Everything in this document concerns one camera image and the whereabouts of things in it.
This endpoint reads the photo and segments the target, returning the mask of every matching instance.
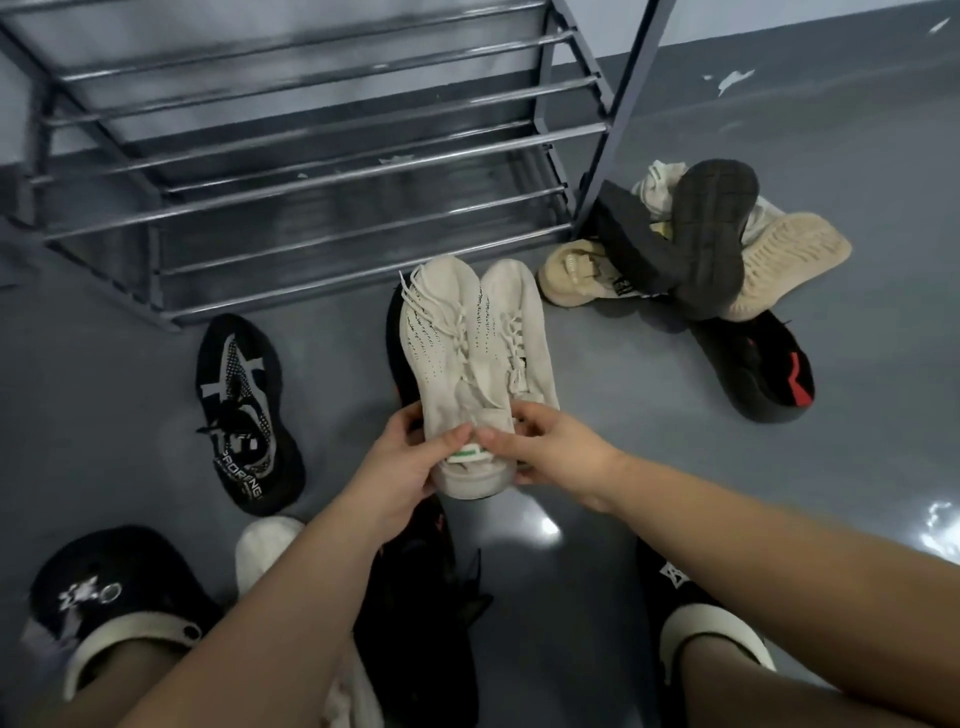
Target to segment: paint chip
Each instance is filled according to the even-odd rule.
[[[730,88],[733,84],[739,84],[741,81],[746,81],[751,76],[756,73],[756,69],[753,68],[746,73],[740,73],[739,71],[733,71],[730,76],[725,78],[720,82],[720,85],[717,87],[720,89],[720,93],[717,94],[717,98],[723,96],[723,92]]]
[[[410,161],[414,158],[413,155],[396,155],[395,157],[387,157],[386,159],[380,159],[381,164],[393,164],[397,161]]]

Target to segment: hand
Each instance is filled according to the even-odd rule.
[[[613,485],[617,463],[626,455],[553,407],[513,400],[511,408],[518,419],[517,434],[479,427],[477,442],[494,455],[533,466],[533,470],[517,471],[518,484],[559,485],[587,508],[609,511],[605,493]]]
[[[419,402],[396,412],[344,489],[344,498],[372,515],[380,544],[406,527],[417,504],[433,493],[430,469],[462,448],[473,430],[464,423],[423,442],[423,430],[411,430],[422,419]]]

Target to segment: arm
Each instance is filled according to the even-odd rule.
[[[520,435],[477,431],[627,523],[655,550],[840,690],[960,725],[960,570],[627,455],[568,415],[515,403]]]
[[[123,728],[317,725],[373,556],[428,495],[430,468],[470,426],[408,436],[420,404],[396,413],[347,488],[300,533],[217,627],[137,704]]]

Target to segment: red stripe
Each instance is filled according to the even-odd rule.
[[[793,361],[793,371],[787,378],[787,382],[790,384],[790,391],[793,392],[793,400],[798,407],[809,407],[813,404],[813,398],[797,383],[797,377],[800,375],[800,355],[791,352],[790,359]]]

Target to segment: gray wall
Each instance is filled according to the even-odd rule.
[[[704,37],[726,36],[803,22],[822,17],[876,10],[923,0],[679,0],[670,18],[664,44],[683,43]],[[475,0],[341,0],[324,3],[323,13],[308,0],[272,0],[260,3],[233,0],[128,0],[43,15],[25,16],[19,29],[54,62],[64,65],[103,62],[138,55],[166,53],[208,43],[264,36],[282,36],[318,28],[381,19],[407,12],[431,12],[451,6],[475,6]],[[598,57],[624,53],[636,32],[645,7],[636,0],[569,0],[593,52]],[[299,73],[384,61],[406,55],[469,47],[495,39],[524,37],[535,32],[531,22],[517,23],[518,16],[480,23],[447,26],[423,31],[412,38],[384,37],[358,47],[325,46],[296,53],[261,57],[254,63],[225,63],[204,69],[136,76],[120,82],[88,86],[98,104],[120,104],[224,85]],[[531,52],[407,71],[359,82],[245,99],[154,114],[119,123],[129,139],[180,133],[232,121],[278,113],[343,104],[400,91],[428,88],[529,68]],[[572,61],[564,48],[556,62]],[[0,164],[19,159],[27,86],[19,72],[0,59]],[[83,148],[85,137],[77,133],[58,135],[57,151]]]

